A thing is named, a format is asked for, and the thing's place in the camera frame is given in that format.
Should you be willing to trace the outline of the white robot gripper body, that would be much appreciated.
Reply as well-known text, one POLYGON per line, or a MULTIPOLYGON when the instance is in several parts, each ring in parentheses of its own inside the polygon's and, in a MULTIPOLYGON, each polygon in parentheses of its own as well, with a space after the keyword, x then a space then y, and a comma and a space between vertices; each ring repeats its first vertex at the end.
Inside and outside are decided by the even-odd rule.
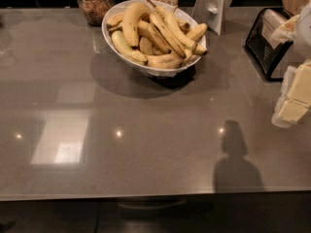
POLYGON ((302 8, 299 15, 276 28, 271 38, 282 43, 292 41, 295 52, 305 59, 311 59, 311 2, 302 8))

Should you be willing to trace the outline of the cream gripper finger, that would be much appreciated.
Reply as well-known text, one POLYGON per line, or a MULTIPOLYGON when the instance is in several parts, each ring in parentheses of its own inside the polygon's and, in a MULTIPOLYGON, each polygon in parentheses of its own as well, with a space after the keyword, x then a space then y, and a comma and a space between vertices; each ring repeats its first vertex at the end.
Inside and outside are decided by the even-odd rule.
POLYGON ((271 122, 281 128, 290 128, 297 124, 308 111, 309 108, 305 104, 289 100, 282 95, 276 103, 271 122))
POLYGON ((311 105, 311 64, 289 66, 284 78, 286 102, 311 105))

